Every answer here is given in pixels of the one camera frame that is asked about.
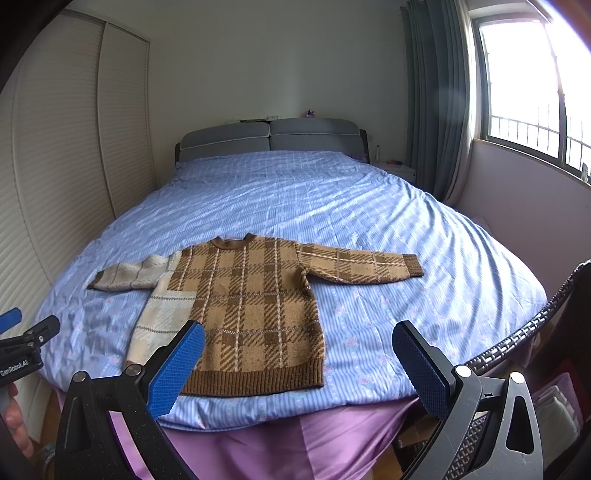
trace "white wardrobe door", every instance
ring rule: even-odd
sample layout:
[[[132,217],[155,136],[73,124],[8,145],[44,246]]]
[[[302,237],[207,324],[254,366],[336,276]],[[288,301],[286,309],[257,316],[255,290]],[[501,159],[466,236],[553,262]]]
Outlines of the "white wardrobe door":
[[[146,109],[147,67],[148,43],[107,24],[100,50],[97,104],[105,176],[116,216],[155,189]]]
[[[13,74],[0,94],[0,313],[19,307],[23,322],[2,337],[20,335],[30,325],[50,284],[29,239],[12,165]]]
[[[29,48],[18,76],[17,182],[30,234],[53,277],[114,219],[96,112],[103,28],[59,15]]]

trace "plaid sweater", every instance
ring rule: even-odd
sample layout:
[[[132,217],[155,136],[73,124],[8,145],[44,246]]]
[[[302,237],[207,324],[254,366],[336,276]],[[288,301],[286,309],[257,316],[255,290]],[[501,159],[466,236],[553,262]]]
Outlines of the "plaid sweater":
[[[97,273],[89,288],[153,289],[128,361],[144,364],[187,322],[206,331],[202,357],[181,393],[265,395],[323,385],[324,337],[307,274],[335,283],[420,277],[415,255],[300,244],[247,234],[215,238]]]

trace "headboard cushion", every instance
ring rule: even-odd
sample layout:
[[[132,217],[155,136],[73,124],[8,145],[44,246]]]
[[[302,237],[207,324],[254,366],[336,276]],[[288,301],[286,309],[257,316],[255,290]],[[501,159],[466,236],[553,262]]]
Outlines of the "headboard cushion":
[[[179,161],[269,150],[269,125],[243,122],[188,133],[180,143]]]
[[[337,118],[285,118],[271,122],[271,150],[365,152],[359,128]]]

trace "bed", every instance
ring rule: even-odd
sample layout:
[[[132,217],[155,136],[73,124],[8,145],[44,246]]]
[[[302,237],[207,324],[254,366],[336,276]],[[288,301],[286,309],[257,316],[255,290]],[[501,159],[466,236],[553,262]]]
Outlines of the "bed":
[[[91,242],[39,311],[38,318],[55,314],[62,322],[43,353],[42,371],[61,390],[80,369],[93,377],[121,372],[149,292],[85,289],[98,270],[120,261],[251,232],[414,253],[425,271],[422,278],[363,287],[310,278],[327,346],[323,388],[179,397],[160,422],[174,429],[173,443],[188,458],[195,447],[207,453],[204,443],[213,445],[207,457],[215,457],[218,478],[240,478],[240,472],[245,478],[360,478],[400,428],[413,394],[392,353],[396,322],[411,320],[461,363],[490,351],[546,303],[531,271],[481,227],[367,164],[366,141],[351,122],[225,125],[187,134],[176,151],[172,181]],[[343,424],[350,428],[330,434]],[[290,462],[306,464],[308,473],[299,476]],[[195,468],[199,475],[205,467]]]

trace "sweater collar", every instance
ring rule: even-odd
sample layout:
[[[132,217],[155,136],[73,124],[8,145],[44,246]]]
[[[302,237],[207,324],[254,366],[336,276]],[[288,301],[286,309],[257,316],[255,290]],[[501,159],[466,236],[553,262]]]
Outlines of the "sweater collar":
[[[239,248],[243,248],[252,242],[256,238],[256,235],[252,233],[247,233],[244,239],[242,240],[223,240],[222,237],[217,236],[216,238],[210,240],[214,247],[219,248],[220,250],[237,250]]]

